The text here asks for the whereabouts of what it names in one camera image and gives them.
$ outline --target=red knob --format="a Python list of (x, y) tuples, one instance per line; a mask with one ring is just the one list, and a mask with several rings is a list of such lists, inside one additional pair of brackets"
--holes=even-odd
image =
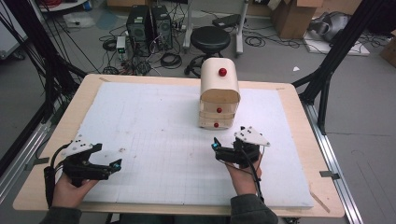
[(219, 69), (219, 75), (220, 75), (221, 77), (225, 77), (225, 75), (227, 75), (227, 69), (225, 69), (225, 68), (220, 68), (220, 69)]

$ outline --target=black stool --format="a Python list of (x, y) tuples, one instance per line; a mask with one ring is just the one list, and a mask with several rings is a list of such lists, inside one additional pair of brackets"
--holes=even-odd
[(194, 68), (201, 68), (204, 60), (213, 57), (216, 53), (222, 58), (223, 56), (220, 51), (226, 49), (230, 45), (230, 42), (230, 35), (216, 26), (204, 26), (192, 31), (192, 45), (201, 50), (205, 55), (193, 58), (186, 69), (184, 69), (184, 74), (188, 75), (190, 72), (193, 72), (197, 77), (201, 77), (201, 74), (194, 71)]

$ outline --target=wooden table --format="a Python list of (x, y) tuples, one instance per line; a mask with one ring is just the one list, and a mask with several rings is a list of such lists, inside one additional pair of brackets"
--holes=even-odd
[[(67, 108), (41, 158), (52, 157), (55, 150), (74, 139), (79, 125), (89, 110), (103, 82), (152, 83), (198, 86), (200, 79), (174, 77), (122, 77), (88, 75), (84, 78), (73, 101)], [(239, 81), (239, 88), (276, 90), (281, 98), (290, 131), (297, 148), (309, 190), (314, 200), (310, 209), (274, 209), (281, 217), (342, 217), (345, 213), (332, 179), (321, 177), (319, 171), (327, 171), (317, 140), (309, 125), (294, 87), (286, 83)], [(47, 164), (36, 165), (14, 201), (17, 210), (47, 210), (43, 169)], [(167, 205), (137, 203), (83, 203), (85, 212), (151, 213), (182, 215), (230, 215), (230, 206)]]

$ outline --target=cardboard box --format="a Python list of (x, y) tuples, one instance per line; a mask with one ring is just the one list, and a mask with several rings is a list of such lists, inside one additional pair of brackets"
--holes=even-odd
[(283, 0), (274, 10), (271, 21), (278, 36), (293, 39), (303, 38), (309, 22), (323, 0)]
[(109, 7), (131, 7), (133, 5), (151, 6), (150, 0), (107, 0)]
[(396, 36), (384, 47), (379, 55), (396, 67)]

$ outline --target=sleeve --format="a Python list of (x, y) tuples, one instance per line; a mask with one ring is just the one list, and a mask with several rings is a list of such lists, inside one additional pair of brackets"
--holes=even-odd
[(80, 218), (76, 208), (51, 207), (40, 224), (78, 224)]
[(276, 224), (277, 215), (255, 194), (231, 198), (231, 223)]

